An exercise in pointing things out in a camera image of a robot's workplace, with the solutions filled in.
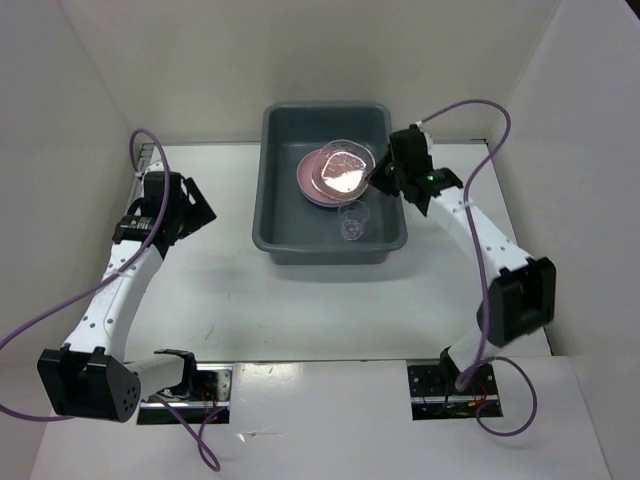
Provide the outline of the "clear textured square dish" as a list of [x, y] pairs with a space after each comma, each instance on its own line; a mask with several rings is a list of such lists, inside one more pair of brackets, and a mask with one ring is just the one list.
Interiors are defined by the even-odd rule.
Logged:
[[321, 147], [311, 162], [311, 183], [335, 202], [357, 200], [367, 189], [366, 177], [376, 160], [372, 152], [357, 142], [340, 139]]

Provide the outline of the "clear plastic cup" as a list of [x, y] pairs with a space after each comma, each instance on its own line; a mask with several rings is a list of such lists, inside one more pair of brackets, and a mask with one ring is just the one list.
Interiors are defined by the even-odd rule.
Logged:
[[355, 200], [340, 206], [337, 211], [340, 233], [347, 241], [359, 240], [364, 234], [366, 224], [370, 218], [370, 209], [366, 203]]

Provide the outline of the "pink plastic plate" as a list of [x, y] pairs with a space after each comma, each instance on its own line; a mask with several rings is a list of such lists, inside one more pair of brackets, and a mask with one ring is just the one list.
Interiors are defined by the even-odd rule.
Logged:
[[314, 186], [312, 182], [312, 170], [319, 152], [320, 148], [309, 152], [298, 163], [296, 179], [303, 197], [314, 205], [328, 209], [337, 209], [340, 206], [348, 205], [351, 201], [360, 199], [368, 189], [367, 186], [365, 186], [360, 193], [357, 193], [354, 198], [347, 201], [339, 201], [328, 197]]

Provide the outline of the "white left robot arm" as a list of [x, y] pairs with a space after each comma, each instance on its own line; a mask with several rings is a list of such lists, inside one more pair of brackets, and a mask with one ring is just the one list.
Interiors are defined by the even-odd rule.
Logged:
[[154, 275], [179, 240], [216, 215], [196, 183], [177, 172], [148, 172], [143, 194], [116, 224], [104, 278], [59, 349], [46, 349], [37, 370], [56, 414], [126, 422], [137, 405], [167, 390], [189, 399], [199, 391], [193, 353], [160, 349], [126, 362], [133, 320]]

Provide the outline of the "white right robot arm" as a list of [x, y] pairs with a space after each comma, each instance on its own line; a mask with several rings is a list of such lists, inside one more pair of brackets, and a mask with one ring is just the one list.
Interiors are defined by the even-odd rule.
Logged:
[[435, 168], [427, 137], [418, 127], [390, 135], [367, 181], [415, 205], [478, 263], [482, 299], [477, 324], [440, 355], [438, 377], [446, 391], [464, 391], [483, 362], [552, 322], [554, 263], [512, 242], [470, 199], [467, 184], [452, 170]]

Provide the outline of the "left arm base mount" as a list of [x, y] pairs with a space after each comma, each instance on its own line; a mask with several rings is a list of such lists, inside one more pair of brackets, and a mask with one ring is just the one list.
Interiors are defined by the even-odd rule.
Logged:
[[[174, 386], [159, 392], [190, 425], [200, 425], [216, 409], [211, 424], [228, 424], [234, 365], [199, 362], [193, 385]], [[140, 404], [136, 423], [142, 426], [178, 424], [178, 420], [158, 401]]]

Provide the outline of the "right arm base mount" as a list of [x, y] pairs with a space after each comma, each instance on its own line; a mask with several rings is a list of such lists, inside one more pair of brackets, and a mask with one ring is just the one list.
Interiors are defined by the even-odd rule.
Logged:
[[479, 369], [463, 392], [448, 386], [436, 360], [408, 362], [407, 377], [414, 421], [502, 417], [497, 383], [491, 366]]

